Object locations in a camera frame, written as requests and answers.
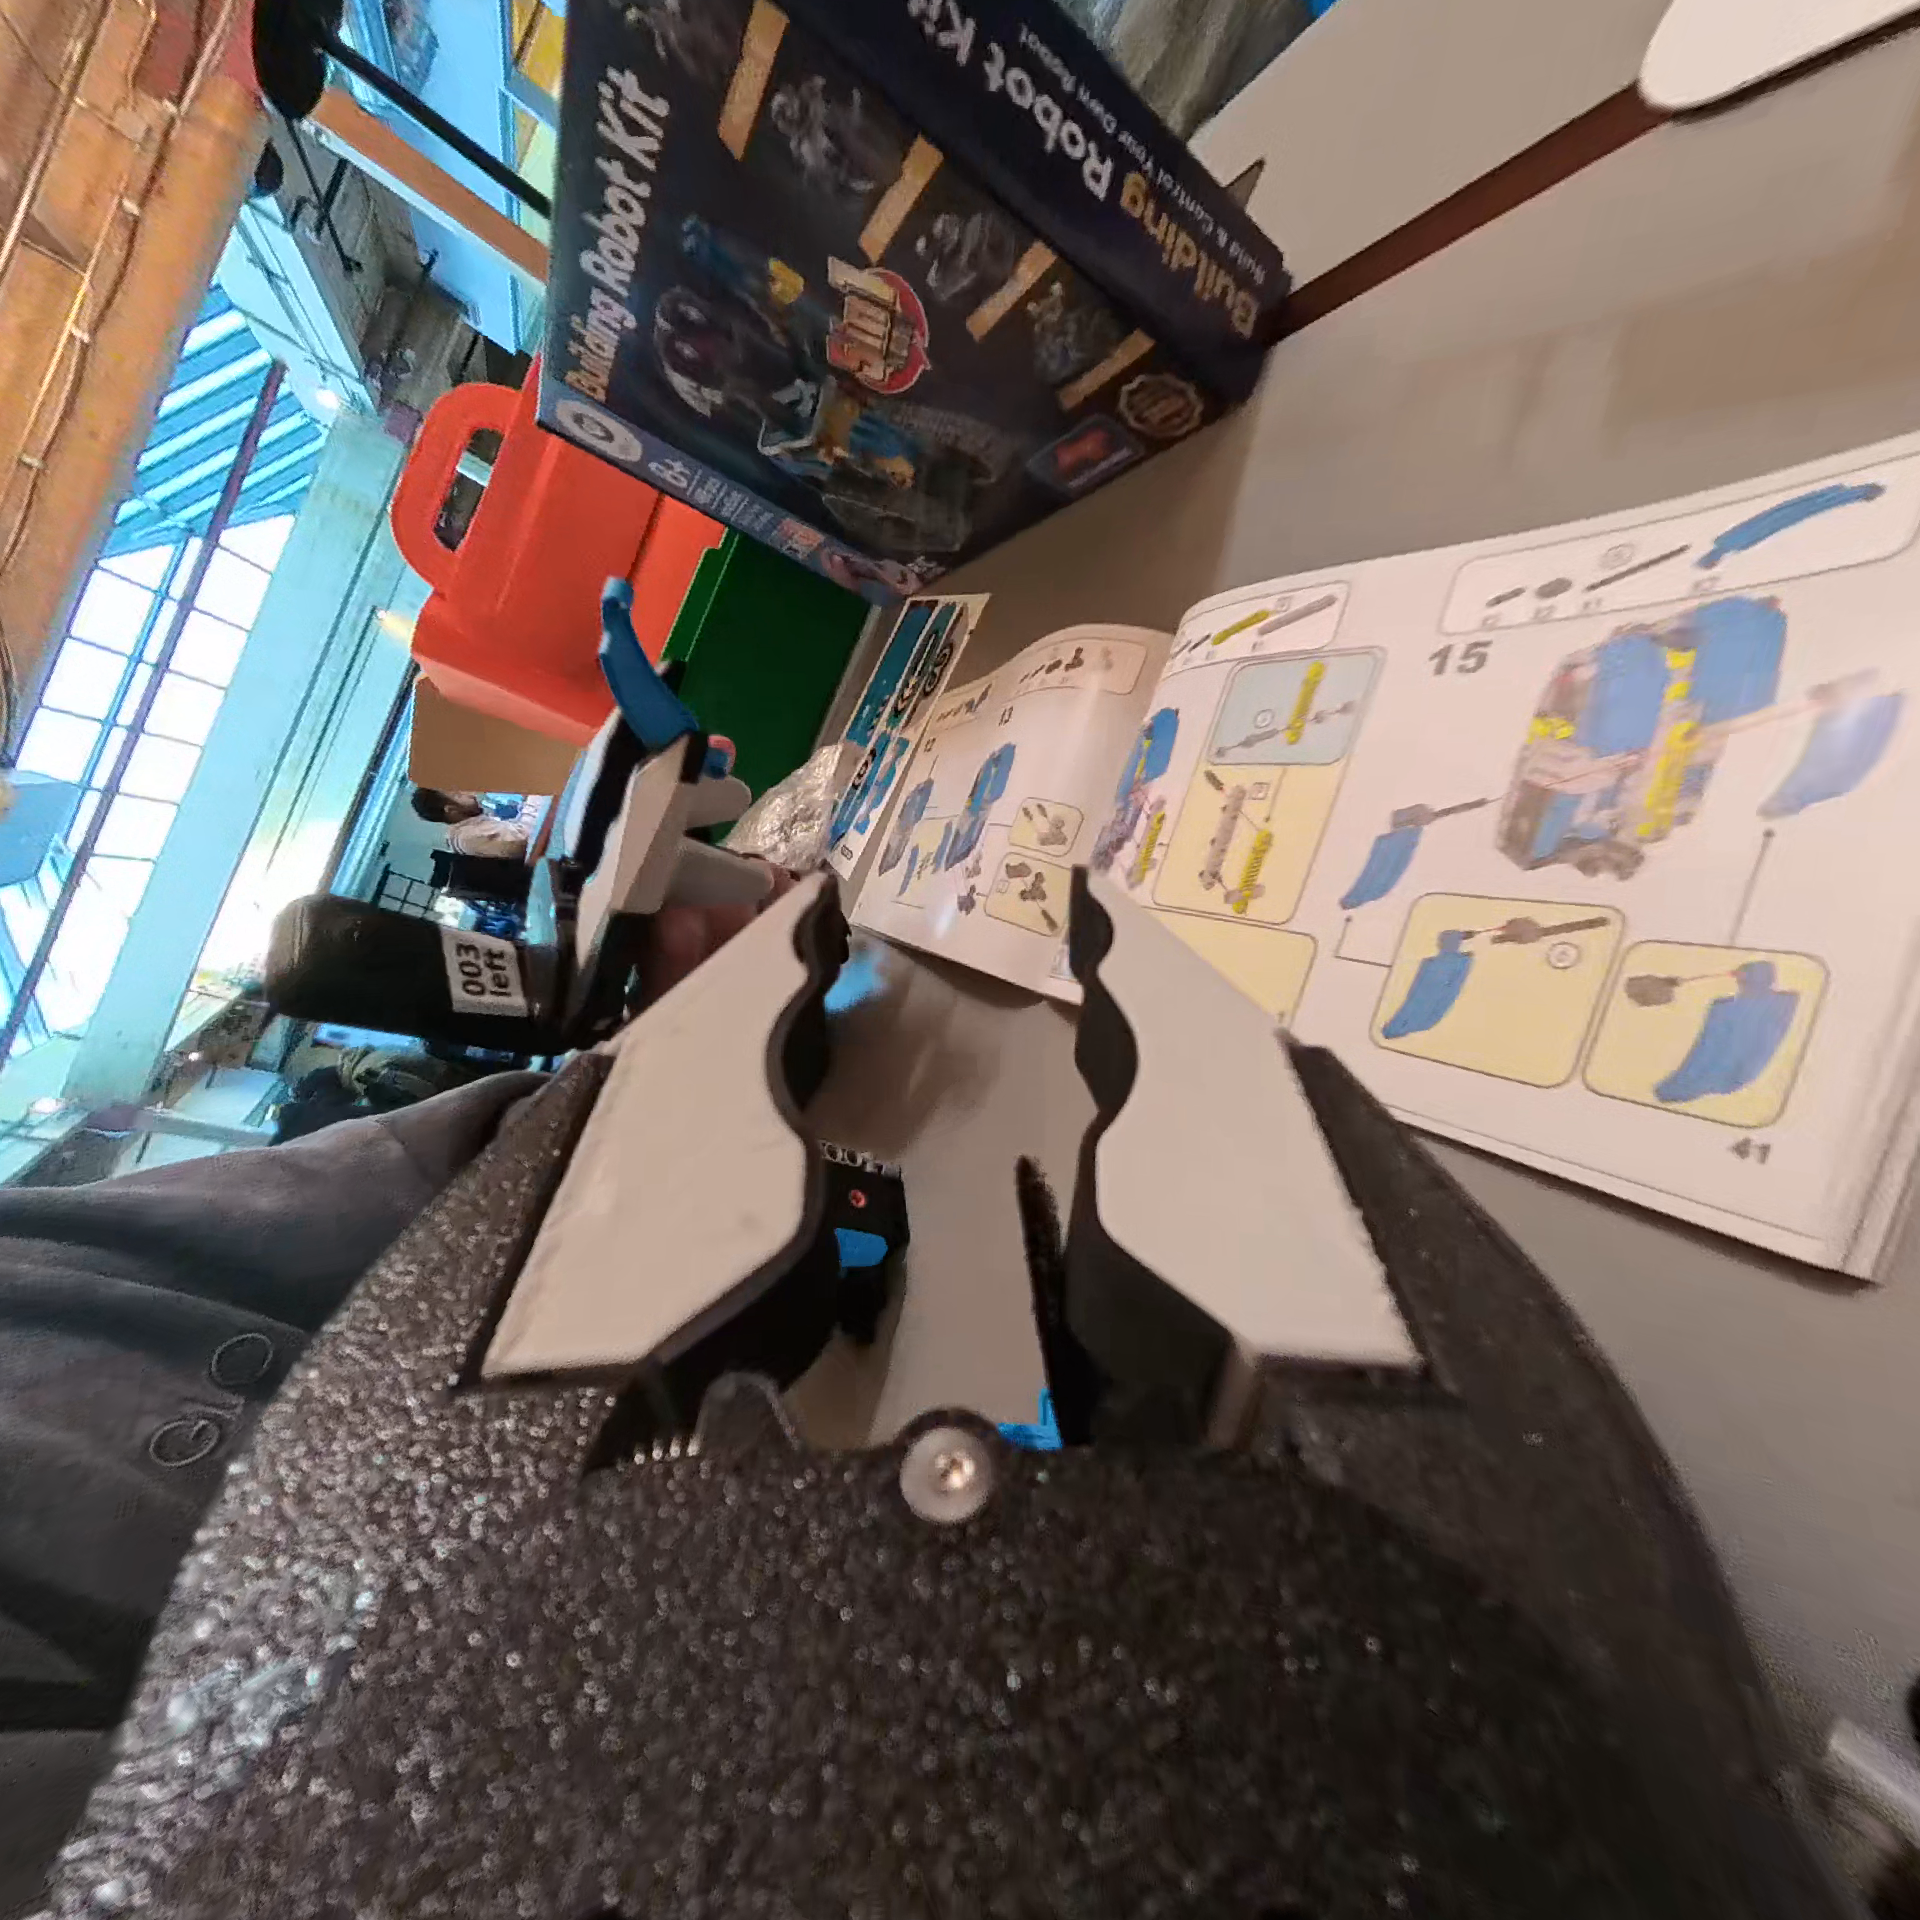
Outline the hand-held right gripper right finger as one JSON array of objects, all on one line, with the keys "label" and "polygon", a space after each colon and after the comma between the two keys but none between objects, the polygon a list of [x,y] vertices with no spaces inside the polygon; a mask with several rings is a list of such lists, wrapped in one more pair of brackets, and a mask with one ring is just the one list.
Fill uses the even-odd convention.
[{"label": "hand-held right gripper right finger", "polygon": [[1419,1384],[1279,1022],[1090,866],[1068,934],[1090,1118],[1063,1244],[1063,1438],[1226,1445],[1282,1379]]}]

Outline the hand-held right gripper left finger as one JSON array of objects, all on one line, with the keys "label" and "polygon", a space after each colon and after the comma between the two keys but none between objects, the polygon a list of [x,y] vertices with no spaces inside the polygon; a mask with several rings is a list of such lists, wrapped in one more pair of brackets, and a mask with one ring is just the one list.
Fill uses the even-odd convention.
[{"label": "hand-held right gripper left finger", "polygon": [[787,1054],[840,966],[839,901],[828,870],[792,883],[615,1041],[483,1380],[684,1361],[805,1257],[824,1156]]}]

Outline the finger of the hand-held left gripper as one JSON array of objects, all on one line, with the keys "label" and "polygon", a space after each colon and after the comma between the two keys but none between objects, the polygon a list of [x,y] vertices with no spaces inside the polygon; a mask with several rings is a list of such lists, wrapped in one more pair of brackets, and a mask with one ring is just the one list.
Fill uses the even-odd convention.
[{"label": "finger of the hand-held left gripper", "polygon": [[688,813],[702,796],[707,733],[684,733],[635,769],[596,861],[596,934],[654,916],[680,864]]}]

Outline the grey desk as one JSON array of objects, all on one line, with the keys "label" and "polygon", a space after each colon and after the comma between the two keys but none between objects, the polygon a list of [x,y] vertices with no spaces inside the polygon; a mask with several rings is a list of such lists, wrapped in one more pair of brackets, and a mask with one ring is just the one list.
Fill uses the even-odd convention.
[{"label": "grey desk", "polygon": [[[1572,173],[1317,307],[1222,424],[967,566],[959,682],[1076,626],[1519,537],[1915,437],[1915,24],[1694,116],[1621,91]],[[824,1131],[903,1161],[915,1242],[875,1432],[1027,1417],[1015,1164],[1068,1200],[1076,1006],[890,938]],[[1915,1188],[1878,1280],[1413,1126],[1603,1346],[1823,1770],[1915,1774]]]}]

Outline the person's left hand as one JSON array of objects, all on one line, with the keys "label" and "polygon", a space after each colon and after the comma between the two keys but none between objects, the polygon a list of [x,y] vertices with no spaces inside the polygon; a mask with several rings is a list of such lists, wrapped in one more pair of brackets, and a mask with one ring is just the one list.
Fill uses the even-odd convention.
[{"label": "person's left hand", "polygon": [[767,890],[754,901],[728,902],[666,902],[639,931],[639,958],[632,978],[630,1009],[648,1009],[671,992],[714,954],[752,925],[800,883],[788,868],[765,866]]}]

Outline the crinkled clear plastic bag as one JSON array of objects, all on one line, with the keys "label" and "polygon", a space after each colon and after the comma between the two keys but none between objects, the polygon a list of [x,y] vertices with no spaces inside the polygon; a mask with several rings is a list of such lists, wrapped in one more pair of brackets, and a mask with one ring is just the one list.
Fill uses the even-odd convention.
[{"label": "crinkled clear plastic bag", "polygon": [[848,794],[861,750],[829,744],[762,794],[718,843],[788,874],[818,870],[832,848],[832,819]]}]

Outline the wooden laptop stand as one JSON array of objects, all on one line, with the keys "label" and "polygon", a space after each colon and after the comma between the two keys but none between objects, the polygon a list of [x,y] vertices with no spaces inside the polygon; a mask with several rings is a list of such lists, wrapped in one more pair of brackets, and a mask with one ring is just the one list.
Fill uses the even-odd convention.
[{"label": "wooden laptop stand", "polygon": [[407,778],[443,794],[556,797],[583,747],[454,704],[414,682]]}]

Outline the green plastic bin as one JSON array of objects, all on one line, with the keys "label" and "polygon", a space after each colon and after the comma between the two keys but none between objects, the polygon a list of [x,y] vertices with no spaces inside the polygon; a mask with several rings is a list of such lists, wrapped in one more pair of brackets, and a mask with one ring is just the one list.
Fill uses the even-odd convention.
[{"label": "green plastic bin", "polygon": [[759,800],[813,752],[871,606],[778,550],[727,532],[693,571],[663,670],[707,732],[736,747]]}]

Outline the blue sticker sheet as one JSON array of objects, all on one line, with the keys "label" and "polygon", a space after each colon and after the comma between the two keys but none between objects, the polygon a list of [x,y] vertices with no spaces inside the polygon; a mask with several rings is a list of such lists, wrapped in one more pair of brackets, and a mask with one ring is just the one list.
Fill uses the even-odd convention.
[{"label": "blue sticker sheet", "polygon": [[885,828],[952,660],[990,602],[986,592],[917,594],[896,612],[844,732],[854,761],[828,832],[828,864],[839,880],[856,874]]}]

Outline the orange plastic carrier bin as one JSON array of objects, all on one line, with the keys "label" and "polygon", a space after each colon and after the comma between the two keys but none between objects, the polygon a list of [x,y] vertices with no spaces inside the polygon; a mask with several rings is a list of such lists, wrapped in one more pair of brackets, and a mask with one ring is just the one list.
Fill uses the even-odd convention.
[{"label": "orange plastic carrier bin", "polygon": [[[720,522],[596,461],[538,421],[542,361],[516,389],[467,381],[424,413],[391,497],[391,532],[428,586],[412,652],[454,704],[584,745],[613,712],[596,660],[602,592],[632,588],[632,626],[659,660]],[[470,438],[496,430],[492,476],[460,545],[442,506]]]}]

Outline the white instruction booklet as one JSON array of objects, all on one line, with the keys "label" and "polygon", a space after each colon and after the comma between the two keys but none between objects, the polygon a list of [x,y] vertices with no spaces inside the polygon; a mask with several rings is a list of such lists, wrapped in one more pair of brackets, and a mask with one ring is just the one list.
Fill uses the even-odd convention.
[{"label": "white instruction booklet", "polygon": [[1076,1001],[1090,866],[1429,1134],[1880,1278],[1915,1188],[1912,435],[956,673],[856,925]]}]

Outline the dark blue toy kit box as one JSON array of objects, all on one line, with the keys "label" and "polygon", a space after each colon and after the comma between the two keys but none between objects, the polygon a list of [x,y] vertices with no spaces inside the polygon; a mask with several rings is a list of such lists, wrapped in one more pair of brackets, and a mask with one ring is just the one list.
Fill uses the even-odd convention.
[{"label": "dark blue toy kit box", "polygon": [[1279,249],[1055,4],[570,4],[540,425],[880,602],[1248,401]]}]

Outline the pale grey table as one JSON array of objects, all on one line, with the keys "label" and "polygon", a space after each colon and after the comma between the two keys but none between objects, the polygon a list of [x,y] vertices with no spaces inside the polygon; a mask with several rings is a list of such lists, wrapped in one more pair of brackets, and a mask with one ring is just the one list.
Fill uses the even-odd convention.
[{"label": "pale grey table", "polygon": [[1293,289],[1344,269],[1621,91],[1667,2],[1339,2],[1194,134]]}]

